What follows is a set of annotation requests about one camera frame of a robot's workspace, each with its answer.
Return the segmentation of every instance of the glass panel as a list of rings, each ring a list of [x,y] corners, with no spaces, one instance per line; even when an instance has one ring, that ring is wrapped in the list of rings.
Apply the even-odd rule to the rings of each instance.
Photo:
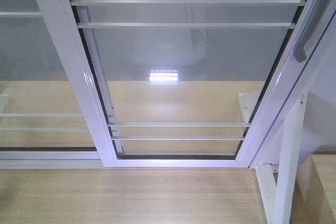
[[[261,3],[276,0],[231,0],[230,4],[227,0],[113,1],[78,6],[77,11],[81,22],[102,23],[101,29],[91,30],[93,36],[86,36],[86,40],[92,45],[97,39],[120,122],[243,122],[238,95],[258,93],[263,87],[298,8],[298,4]],[[281,27],[265,27],[270,23],[280,23]],[[253,110],[255,102],[249,101],[246,108]],[[244,131],[243,127],[119,128],[121,136],[158,139],[242,136]],[[240,143],[124,140],[122,157],[234,157]]]
[[[234,156],[239,141],[132,141],[123,143],[127,155],[225,155]]]
[[[0,0],[0,12],[38,11],[35,0]],[[43,19],[2,17],[0,27],[0,147],[94,146]],[[78,115],[27,117],[41,113]]]

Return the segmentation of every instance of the sliding glass door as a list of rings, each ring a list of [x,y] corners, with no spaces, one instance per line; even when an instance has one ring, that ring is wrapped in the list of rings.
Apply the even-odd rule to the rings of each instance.
[[[235,159],[306,4],[70,2],[119,159]]]

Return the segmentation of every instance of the white aluminum frame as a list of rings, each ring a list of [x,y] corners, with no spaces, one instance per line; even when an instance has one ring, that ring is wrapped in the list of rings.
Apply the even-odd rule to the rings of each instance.
[[[71,0],[72,6],[110,6],[113,4],[222,5],[222,6],[305,6],[304,0]]]
[[[117,159],[111,142],[108,126],[97,94],[94,79],[87,63],[76,21],[71,10],[69,0],[36,0],[44,21],[47,25],[68,79],[82,109],[98,154],[104,167],[248,167],[255,159],[264,139],[269,135],[270,129],[279,127],[279,111],[286,115],[298,95],[302,92],[304,84],[309,80],[320,58],[313,56],[306,63],[297,63],[292,51],[300,39],[309,17],[314,12],[318,0],[308,0],[301,17],[290,38],[288,46],[283,53],[278,68],[270,82],[264,99],[261,102],[255,119],[250,126],[236,160],[211,159]],[[23,167],[23,162],[1,161],[0,167]],[[71,161],[73,167],[98,167],[95,163],[87,161]],[[25,161],[25,167],[63,168],[67,161],[50,164],[50,161]]]

